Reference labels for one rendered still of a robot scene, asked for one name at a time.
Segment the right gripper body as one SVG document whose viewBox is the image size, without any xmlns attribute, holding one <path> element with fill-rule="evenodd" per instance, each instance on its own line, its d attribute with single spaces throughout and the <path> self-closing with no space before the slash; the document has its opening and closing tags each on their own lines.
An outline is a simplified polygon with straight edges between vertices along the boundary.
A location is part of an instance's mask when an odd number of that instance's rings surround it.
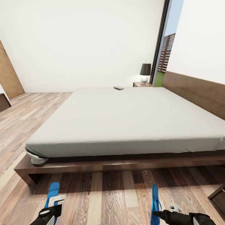
<svg viewBox="0 0 225 225">
<path fill-rule="evenodd" d="M 183 225 L 183 215 L 182 213 L 170 212 L 169 210 L 164 210 L 164 220 L 169 225 Z"/>
</svg>

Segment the sandal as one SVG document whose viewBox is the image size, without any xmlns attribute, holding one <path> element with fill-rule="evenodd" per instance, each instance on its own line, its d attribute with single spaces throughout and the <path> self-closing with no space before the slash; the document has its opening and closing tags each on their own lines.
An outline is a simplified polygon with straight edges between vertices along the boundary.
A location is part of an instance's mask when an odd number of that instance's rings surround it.
<svg viewBox="0 0 225 225">
<path fill-rule="evenodd" d="M 52 183 L 50 185 L 49 192 L 48 192 L 48 196 L 47 196 L 47 201 L 46 201 L 46 204 L 45 204 L 45 207 L 44 208 L 47 208 L 48 207 L 49 199 L 51 197 L 58 196 L 59 188 L 60 188 L 60 183 L 59 182 L 54 182 L 54 183 Z M 56 206 L 56 205 L 58 205 L 58 202 L 56 202 L 54 204 Z M 56 224 L 56 221 L 57 221 L 57 217 L 55 218 L 54 225 Z"/>
<path fill-rule="evenodd" d="M 151 210 L 151 225 L 159 225 L 160 217 L 153 215 L 153 212 L 159 211 L 158 199 L 158 186 L 153 183 L 152 185 L 152 210 Z M 161 206 L 161 204 L 160 204 Z M 161 207 L 162 208 L 162 207 Z M 162 211 L 162 210 L 161 210 Z"/>
</svg>

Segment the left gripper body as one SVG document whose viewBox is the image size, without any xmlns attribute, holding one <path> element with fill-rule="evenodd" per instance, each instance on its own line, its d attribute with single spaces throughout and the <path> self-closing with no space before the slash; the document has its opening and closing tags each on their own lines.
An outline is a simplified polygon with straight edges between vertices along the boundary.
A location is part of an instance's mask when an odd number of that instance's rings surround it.
<svg viewBox="0 0 225 225">
<path fill-rule="evenodd" d="M 52 209 L 54 211 L 55 218 L 60 217 L 61 216 L 61 212 L 62 212 L 62 204 L 56 205 L 56 206 L 53 206 L 53 207 L 50 207 L 50 208 L 43 208 L 40 211 L 40 213 L 45 211 L 45 210 L 49 210 L 49 209 Z"/>
</svg>

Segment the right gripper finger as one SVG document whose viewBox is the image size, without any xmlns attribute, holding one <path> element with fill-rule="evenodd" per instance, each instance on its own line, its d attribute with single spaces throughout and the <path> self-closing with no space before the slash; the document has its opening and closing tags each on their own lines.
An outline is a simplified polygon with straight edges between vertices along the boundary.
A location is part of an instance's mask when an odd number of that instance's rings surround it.
<svg viewBox="0 0 225 225">
<path fill-rule="evenodd" d="M 165 213 L 164 211 L 155 211 L 153 212 L 153 215 L 164 219 L 164 213 Z"/>
</svg>

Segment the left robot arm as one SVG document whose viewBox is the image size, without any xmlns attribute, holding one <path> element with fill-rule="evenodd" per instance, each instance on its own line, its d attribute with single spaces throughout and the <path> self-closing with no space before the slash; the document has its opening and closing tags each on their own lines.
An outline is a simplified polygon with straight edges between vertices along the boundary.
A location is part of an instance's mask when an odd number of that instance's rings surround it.
<svg viewBox="0 0 225 225">
<path fill-rule="evenodd" d="M 66 195 L 59 195 L 49 199 L 48 207 L 43 208 L 35 221 L 30 225 L 54 225 L 55 218 L 61 216 L 62 204 L 56 205 L 54 203 L 65 200 Z"/>
</svg>

